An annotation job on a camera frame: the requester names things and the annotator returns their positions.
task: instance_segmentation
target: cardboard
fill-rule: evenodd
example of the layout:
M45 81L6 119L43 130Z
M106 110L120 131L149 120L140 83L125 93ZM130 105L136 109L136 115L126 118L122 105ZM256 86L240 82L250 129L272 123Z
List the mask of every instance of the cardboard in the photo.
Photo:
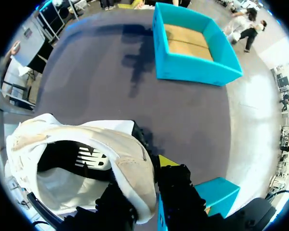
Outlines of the cardboard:
M198 31L169 24L164 24L164 27L168 40L176 40L209 48L204 36Z
M190 55L213 61L208 48L175 40L168 40L168 45L171 53Z

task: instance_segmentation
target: gray concrete floor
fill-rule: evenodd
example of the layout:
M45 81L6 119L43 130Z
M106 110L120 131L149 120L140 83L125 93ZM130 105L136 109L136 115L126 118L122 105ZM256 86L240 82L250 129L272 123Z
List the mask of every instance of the gray concrete floor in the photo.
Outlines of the gray concrete floor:
M80 18L101 11L99 2L90 4ZM231 19L230 12L213 0L194 0L189 8L213 18L220 27ZM244 76L227 85L231 148L226 178L241 187L232 212L254 197L266 195L279 153L281 113L276 84L253 48L249 54L243 52L245 42L240 41L234 47ZM155 216L135 230L156 230L156 223Z

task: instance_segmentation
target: black pants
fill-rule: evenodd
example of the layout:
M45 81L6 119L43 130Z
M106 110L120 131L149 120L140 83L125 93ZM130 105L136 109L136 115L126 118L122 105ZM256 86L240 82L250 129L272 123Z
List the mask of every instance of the black pants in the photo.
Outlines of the black pants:
M284 152L289 152L289 147L280 147L280 150Z
M282 112L286 111L287 110L287 102L286 102L286 100L283 99L283 100L280 100L279 102L283 103L283 105L284 105L283 108L281 109L281 111Z
M254 28L249 28L247 30L244 30L241 33L240 39L244 39L244 38L248 37L247 43L246 43L246 46L245 46L246 50L248 50L248 51L250 50L250 47L251 47L252 43L254 42L257 34L258 33L257 33L257 31Z
M42 60L38 55L48 60L49 55L51 54L52 51L53 51L53 47L48 43L48 41L45 40L39 52L34 56L34 58L28 64L28 67L42 74L44 71L46 62Z
M101 0L103 8L114 6L114 0Z

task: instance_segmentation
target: black cable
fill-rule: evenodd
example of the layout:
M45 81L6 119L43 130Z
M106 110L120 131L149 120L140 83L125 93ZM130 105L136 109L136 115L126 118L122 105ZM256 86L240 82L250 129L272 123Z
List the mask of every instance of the black cable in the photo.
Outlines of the black cable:
M281 193L289 193L289 190L281 190L281 191L279 191L279 192L276 192L276 193L268 196L268 197L266 198L266 200L268 201L268 200L270 200L271 198L273 198L273 197L275 197L276 195L281 194Z
M37 221L34 221L34 222L32 223L33 227L35 227L35 226L38 225L38 224L50 225L50 224L48 224L46 221L41 221L41 220L37 220Z

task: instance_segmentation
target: white shirt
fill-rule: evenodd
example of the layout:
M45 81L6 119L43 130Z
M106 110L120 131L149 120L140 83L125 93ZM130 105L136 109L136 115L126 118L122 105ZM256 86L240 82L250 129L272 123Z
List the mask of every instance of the white shirt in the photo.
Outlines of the white shirt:
M264 25L262 25L261 23L259 23L258 25L255 26L255 30L257 33L262 32L264 29Z
M20 41L20 49L13 58L22 66L27 66L42 47L45 36L32 15L17 30L13 42Z

